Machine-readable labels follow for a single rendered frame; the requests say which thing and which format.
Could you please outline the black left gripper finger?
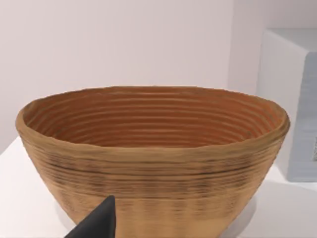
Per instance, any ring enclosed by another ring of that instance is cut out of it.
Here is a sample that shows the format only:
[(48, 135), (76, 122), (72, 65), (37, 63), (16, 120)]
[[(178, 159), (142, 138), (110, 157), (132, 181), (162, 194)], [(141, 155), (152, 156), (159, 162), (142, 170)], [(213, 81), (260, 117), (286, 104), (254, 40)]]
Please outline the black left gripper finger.
[(115, 238), (115, 197), (107, 197), (64, 238)]

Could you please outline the brown woven basket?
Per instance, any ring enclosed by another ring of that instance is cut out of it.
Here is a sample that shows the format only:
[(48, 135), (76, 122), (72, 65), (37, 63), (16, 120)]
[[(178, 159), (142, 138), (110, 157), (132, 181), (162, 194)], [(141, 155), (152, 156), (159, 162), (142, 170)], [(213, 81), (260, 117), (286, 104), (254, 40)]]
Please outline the brown woven basket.
[(263, 182), (290, 119), (243, 93), (117, 86), (36, 99), (15, 126), (73, 222), (113, 195), (117, 238), (218, 238)]

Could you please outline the pale grey cabinet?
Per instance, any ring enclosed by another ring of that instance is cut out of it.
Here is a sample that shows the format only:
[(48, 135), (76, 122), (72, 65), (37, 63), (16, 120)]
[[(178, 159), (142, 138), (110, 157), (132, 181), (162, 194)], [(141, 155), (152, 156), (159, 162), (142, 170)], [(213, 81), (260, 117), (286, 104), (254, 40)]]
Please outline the pale grey cabinet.
[(275, 101), (291, 121), (276, 165), (291, 182), (317, 182), (317, 29), (268, 29), (256, 95)]

